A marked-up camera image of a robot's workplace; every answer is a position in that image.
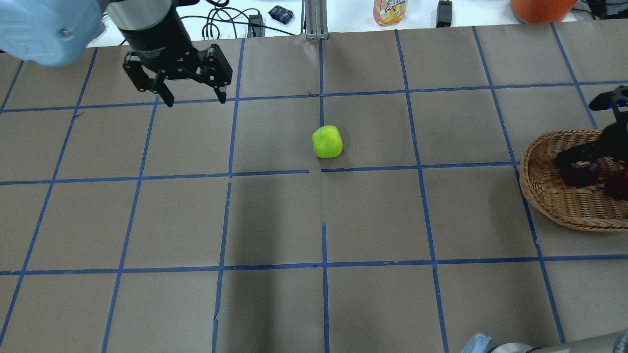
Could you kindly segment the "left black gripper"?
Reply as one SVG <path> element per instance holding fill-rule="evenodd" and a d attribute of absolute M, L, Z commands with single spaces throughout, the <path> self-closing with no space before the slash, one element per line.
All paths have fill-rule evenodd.
<path fill-rule="evenodd" d="M 217 43 L 198 50 L 175 7 L 117 7 L 116 27 L 130 45 L 123 70 L 139 92 L 152 92 L 173 107 L 166 80 L 190 79 L 213 88 L 226 103 L 233 68 Z"/>

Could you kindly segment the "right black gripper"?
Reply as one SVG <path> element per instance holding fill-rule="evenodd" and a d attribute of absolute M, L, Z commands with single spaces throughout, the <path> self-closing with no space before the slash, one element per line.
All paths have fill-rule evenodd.
<path fill-rule="evenodd" d="M 597 170 L 600 158 L 628 161 L 628 112 L 614 110 L 615 123 L 602 130 L 597 142 L 571 147 L 559 152 L 555 163 L 559 170 Z"/>

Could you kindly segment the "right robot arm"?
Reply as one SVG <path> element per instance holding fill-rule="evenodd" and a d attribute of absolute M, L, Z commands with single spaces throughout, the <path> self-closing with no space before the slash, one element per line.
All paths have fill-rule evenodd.
<path fill-rule="evenodd" d="M 627 112 L 614 108 L 616 122 L 603 130 L 554 130 L 534 139 L 520 162 L 520 187 L 528 205 L 572 230 L 627 233 Z M 627 277 L 627 254 L 573 255 L 543 260 L 551 264 L 620 266 Z M 462 353 L 626 353 L 623 330 L 561 344 L 498 342 L 478 333 Z"/>

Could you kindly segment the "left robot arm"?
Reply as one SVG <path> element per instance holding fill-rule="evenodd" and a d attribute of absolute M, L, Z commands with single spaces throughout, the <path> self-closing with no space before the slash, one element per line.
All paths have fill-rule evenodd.
<path fill-rule="evenodd" d="M 108 14 L 131 48 L 122 67 L 136 90 L 156 94 L 172 107 L 167 81 L 193 80 L 226 103 L 233 68 L 219 45 L 193 46 L 179 5 L 178 0 L 3 0 L 1 49 L 24 61 L 65 67 L 100 34 Z"/>

